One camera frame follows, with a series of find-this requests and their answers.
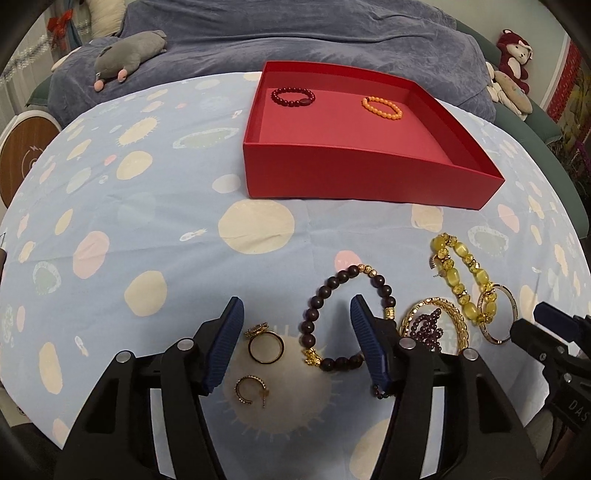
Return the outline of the red shallow cardboard box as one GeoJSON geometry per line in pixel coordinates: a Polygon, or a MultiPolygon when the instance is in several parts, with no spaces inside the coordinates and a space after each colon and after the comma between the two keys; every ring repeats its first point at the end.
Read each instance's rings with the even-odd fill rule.
{"type": "Polygon", "coordinates": [[[411,80],[349,66],[267,62],[242,146],[259,199],[479,210],[505,182],[448,105],[411,80]]]}

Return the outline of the green bed frame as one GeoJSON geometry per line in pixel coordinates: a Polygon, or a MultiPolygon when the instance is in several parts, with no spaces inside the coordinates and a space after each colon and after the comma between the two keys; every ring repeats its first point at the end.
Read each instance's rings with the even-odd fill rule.
{"type": "Polygon", "coordinates": [[[533,100],[533,111],[525,120],[519,119],[501,103],[493,102],[493,124],[512,136],[535,161],[554,188],[580,239],[590,232],[590,218],[567,170],[551,151],[562,139],[558,125],[533,100]]]}

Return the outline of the light blue planet bedsheet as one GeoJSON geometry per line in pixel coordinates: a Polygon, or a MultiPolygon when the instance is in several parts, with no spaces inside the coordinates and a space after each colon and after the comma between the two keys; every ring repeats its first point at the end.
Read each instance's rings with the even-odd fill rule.
{"type": "Polygon", "coordinates": [[[252,200],[242,137],[259,75],[153,87],[80,115],[45,149],[1,225],[1,380],[51,446],[61,447],[116,353],[159,353],[217,317],[230,297],[245,325],[273,338],[238,343],[202,408],[230,479],[366,479],[389,400],[366,369],[328,374],[298,341],[308,299],[329,276],[366,263],[397,311],[447,298],[429,267],[439,233],[465,243],[531,318],[546,301],[590,310],[578,235],[523,147],[459,108],[452,114],[505,182],[481,210],[329,200],[252,200]],[[266,408],[235,383],[266,382],[266,408]]]}

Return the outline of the red monkey plush toy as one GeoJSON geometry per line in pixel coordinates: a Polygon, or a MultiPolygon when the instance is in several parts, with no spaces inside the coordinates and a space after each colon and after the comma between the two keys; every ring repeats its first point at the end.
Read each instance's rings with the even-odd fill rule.
{"type": "Polygon", "coordinates": [[[501,51],[499,70],[509,76],[525,93],[530,92],[526,80],[529,74],[525,65],[533,59],[533,48],[519,34],[510,29],[502,31],[497,48],[501,51]]]}

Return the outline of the thin rose gold bangle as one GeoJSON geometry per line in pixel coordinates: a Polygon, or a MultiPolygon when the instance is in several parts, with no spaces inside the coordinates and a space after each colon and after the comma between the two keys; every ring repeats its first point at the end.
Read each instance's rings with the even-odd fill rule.
{"type": "Polygon", "coordinates": [[[511,340],[511,335],[508,335],[504,339],[498,339],[494,337],[488,330],[488,326],[494,320],[494,315],[490,312],[488,305],[496,302],[496,300],[493,298],[493,295],[497,291],[502,292],[507,297],[510,303],[512,311],[512,320],[510,322],[510,325],[513,325],[519,319],[517,301],[512,292],[502,284],[492,283],[489,285],[488,289],[484,289],[481,292],[478,298],[477,308],[479,311],[479,316],[477,317],[476,325],[487,342],[495,346],[501,346],[511,340]]]}

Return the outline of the grey mole plush toy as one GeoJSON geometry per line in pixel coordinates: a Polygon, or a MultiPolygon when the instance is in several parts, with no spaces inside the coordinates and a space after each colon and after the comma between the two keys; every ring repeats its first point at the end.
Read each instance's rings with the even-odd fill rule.
{"type": "Polygon", "coordinates": [[[123,83],[143,62],[165,52],[166,45],[162,30],[142,31],[108,45],[94,62],[94,91],[102,91],[111,80],[123,83]]]}

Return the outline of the gold hoop earring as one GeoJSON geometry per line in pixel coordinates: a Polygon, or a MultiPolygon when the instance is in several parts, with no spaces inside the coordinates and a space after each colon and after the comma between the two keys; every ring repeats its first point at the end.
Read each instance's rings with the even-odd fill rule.
{"type": "Polygon", "coordinates": [[[252,406],[259,402],[260,407],[264,409],[269,396],[270,389],[259,376],[245,375],[235,383],[235,397],[242,405],[252,406]]]}

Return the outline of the white long plush pillow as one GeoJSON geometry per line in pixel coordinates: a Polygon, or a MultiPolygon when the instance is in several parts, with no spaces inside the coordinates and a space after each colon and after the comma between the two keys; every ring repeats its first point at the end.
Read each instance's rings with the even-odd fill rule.
{"type": "Polygon", "coordinates": [[[107,37],[119,31],[126,11],[124,0],[86,0],[92,38],[107,37]]]}

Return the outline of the red ribbon bow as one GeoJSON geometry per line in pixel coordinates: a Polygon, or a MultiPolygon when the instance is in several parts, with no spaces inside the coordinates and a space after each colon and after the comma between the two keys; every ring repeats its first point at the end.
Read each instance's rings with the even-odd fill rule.
{"type": "Polygon", "coordinates": [[[47,23],[47,31],[51,34],[51,46],[65,50],[67,46],[66,34],[73,17],[73,10],[65,10],[61,16],[51,17],[47,23]]]}

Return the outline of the dark blue plush blanket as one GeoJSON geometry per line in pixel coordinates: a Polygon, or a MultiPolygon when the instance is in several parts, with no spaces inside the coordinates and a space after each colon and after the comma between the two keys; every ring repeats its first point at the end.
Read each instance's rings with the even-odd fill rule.
{"type": "Polygon", "coordinates": [[[161,30],[166,51],[124,83],[94,91],[94,62],[114,38],[84,45],[52,75],[48,109],[67,126],[95,105],[159,84],[263,69],[271,60],[348,65],[410,79],[494,121],[477,41],[421,1],[134,1],[119,35],[161,30]]]}

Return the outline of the white sheer curtain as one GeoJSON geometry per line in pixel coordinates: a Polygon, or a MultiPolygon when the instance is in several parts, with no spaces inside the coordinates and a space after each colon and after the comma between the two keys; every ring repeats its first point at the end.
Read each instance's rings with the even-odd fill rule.
{"type": "Polygon", "coordinates": [[[34,89],[50,74],[54,64],[48,17],[41,14],[28,30],[1,73],[1,120],[20,113],[34,89]]]}

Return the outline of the beige spotted plush toy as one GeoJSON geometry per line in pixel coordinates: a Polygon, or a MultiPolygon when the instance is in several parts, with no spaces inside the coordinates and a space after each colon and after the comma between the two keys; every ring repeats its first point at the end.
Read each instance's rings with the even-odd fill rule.
{"type": "Polygon", "coordinates": [[[529,97],[507,74],[496,70],[490,62],[486,62],[486,67],[490,78],[487,90],[491,99],[525,121],[533,112],[529,97]]]}

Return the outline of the white round wooden side table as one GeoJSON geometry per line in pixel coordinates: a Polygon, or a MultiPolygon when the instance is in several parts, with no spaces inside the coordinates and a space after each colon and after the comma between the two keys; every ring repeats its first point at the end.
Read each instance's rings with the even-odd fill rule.
{"type": "Polygon", "coordinates": [[[44,110],[14,116],[1,133],[1,204],[8,208],[18,188],[61,127],[44,110]]]}

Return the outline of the purple garnet bead strand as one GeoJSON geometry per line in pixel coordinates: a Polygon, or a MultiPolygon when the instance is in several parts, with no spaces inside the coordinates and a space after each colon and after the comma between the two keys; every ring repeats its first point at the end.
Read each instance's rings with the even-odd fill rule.
{"type": "Polygon", "coordinates": [[[376,355],[378,365],[370,365],[369,370],[373,380],[373,395],[377,399],[386,399],[396,393],[396,383],[402,375],[397,359],[402,339],[409,338],[416,344],[423,344],[431,352],[441,351],[443,329],[438,326],[438,322],[442,309],[435,307],[430,312],[420,313],[419,310],[426,306],[425,302],[419,302],[409,310],[401,321],[403,333],[396,333],[394,326],[387,326],[385,320],[374,320],[374,335],[379,347],[376,355]]]}

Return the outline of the gold chain cuff bangle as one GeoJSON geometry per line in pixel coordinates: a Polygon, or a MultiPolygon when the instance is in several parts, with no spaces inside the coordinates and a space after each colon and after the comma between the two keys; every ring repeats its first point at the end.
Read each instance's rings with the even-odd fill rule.
{"type": "Polygon", "coordinates": [[[400,334],[425,344],[431,351],[440,353],[440,340],[444,336],[444,330],[438,326],[438,322],[443,314],[446,314],[454,325],[457,352],[468,348],[469,332],[463,315],[452,302],[441,297],[429,297],[415,303],[401,321],[400,334]]]}

